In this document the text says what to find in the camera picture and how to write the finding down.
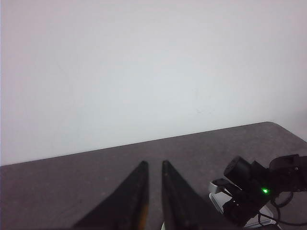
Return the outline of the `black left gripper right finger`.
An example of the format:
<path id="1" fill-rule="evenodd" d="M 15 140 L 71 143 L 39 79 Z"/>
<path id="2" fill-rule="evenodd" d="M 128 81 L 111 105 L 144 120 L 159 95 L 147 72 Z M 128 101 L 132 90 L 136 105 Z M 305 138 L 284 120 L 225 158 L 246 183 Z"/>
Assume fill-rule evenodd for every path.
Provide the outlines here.
<path id="1" fill-rule="evenodd" d="M 235 230 L 215 213 L 170 161 L 162 163 L 162 207 L 166 230 Z"/>

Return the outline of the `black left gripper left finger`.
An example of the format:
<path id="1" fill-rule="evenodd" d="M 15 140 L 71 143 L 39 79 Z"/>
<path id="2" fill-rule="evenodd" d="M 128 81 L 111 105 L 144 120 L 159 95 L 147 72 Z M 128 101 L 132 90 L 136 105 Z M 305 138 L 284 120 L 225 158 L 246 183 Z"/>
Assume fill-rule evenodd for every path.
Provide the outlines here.
<path id="1" fill-rule="evenodd" d="M 141 161 L 118 188 L 77 221 L 76 230 L 143 230 L 149 208 L 149 164 Z"/>

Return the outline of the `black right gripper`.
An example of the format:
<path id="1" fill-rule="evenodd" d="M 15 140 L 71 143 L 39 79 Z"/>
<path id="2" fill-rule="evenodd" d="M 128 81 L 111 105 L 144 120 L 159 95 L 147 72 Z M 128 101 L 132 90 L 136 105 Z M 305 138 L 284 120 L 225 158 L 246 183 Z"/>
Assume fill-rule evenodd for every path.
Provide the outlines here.
<path id="1" fill-rule="evenodd" d="M 235 157 L 224 171 L 224 176 L 243 191 L 252 206 L 260 208 L 276 198 L 269 174 L 269 169 L 257 161 L 249 163 L 240 156 Z"/>

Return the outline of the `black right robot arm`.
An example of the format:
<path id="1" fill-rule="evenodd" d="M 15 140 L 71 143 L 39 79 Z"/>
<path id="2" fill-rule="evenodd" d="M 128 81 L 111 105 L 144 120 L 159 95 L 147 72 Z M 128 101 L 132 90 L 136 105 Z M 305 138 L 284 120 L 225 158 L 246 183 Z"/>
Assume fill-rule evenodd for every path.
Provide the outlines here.
<path id="1" fill-rule="evenodd" d="M 243 227 L 280 193 L 306 191 L 307 158 L 298 154 L 278 157 L 265 168 L 257 161 L 249 163 L 237 156 L 226 167 L 224 176 L 234 184 L 231 200 L 223 204 L 224 216 Z"/>

